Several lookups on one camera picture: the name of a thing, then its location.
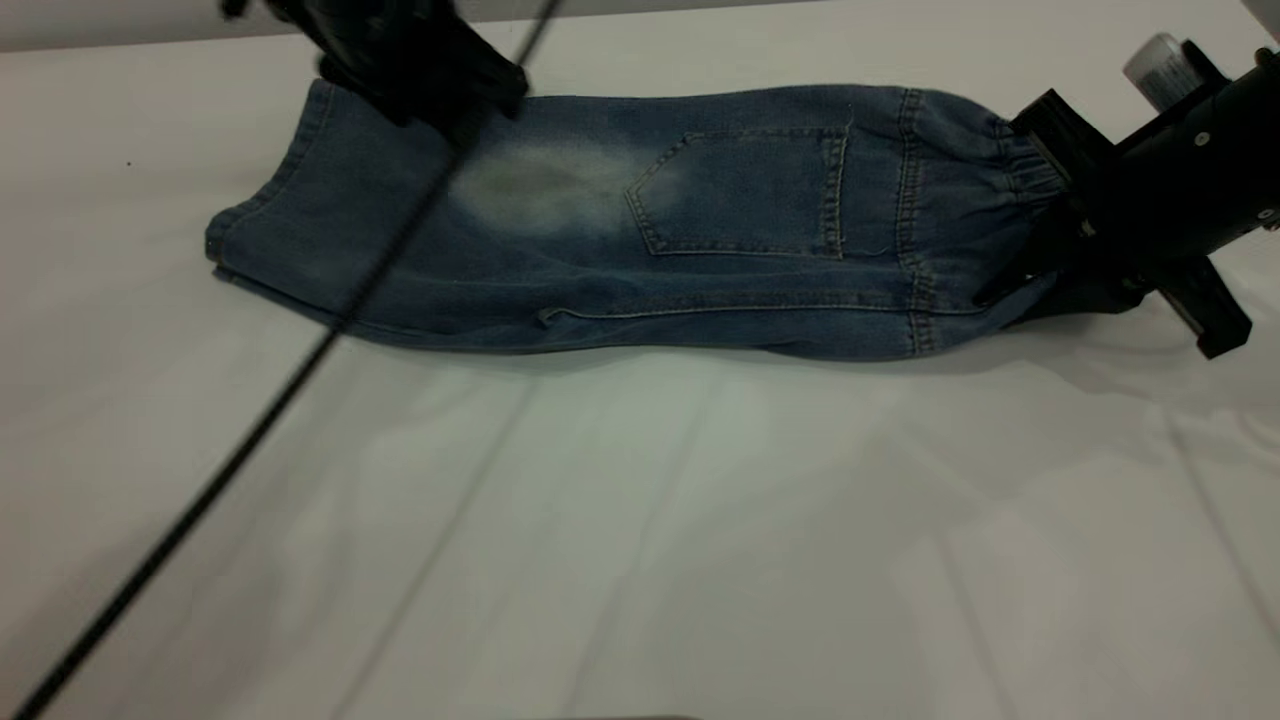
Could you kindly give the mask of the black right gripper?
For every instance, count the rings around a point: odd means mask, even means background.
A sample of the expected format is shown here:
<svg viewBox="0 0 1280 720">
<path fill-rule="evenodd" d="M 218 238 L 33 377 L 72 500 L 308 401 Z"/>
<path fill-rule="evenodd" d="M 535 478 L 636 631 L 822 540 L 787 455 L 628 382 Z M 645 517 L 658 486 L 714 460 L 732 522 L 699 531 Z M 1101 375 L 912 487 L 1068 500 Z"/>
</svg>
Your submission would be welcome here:
<svg viewBox="0 0 1280 720">
<path fill-rule="evenodd" d="M 1198 90 L 1120 143 L 1048 91 L 1014 120 L 1065 181 L 1027 242 L 975 293 L 989 306 L 1032 281 L 1052 288 L 1021 322 L 1116 315 L 1160 293 L 1204 357 L 1253 323 L 1212 255 L 1253 229 L 1253 94 Z"/>
</svg>

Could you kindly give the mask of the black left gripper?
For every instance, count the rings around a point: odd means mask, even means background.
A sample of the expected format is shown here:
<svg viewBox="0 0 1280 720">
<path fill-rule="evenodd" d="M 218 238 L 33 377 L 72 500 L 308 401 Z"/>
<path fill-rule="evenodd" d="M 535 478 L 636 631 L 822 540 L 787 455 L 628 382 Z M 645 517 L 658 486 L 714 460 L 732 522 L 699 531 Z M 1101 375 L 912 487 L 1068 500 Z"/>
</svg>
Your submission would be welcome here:
<svg viewBox="0 0 1280 720">
<path fill-rule="evenodd" d="M 269 1 L 317 50 L 321 79 L 397 127 L 429 126 L 460 145 L 484 117 L 515 120 L 529 95 L 521 65 L 462 19 L 453 1 Z"/>
</svg>

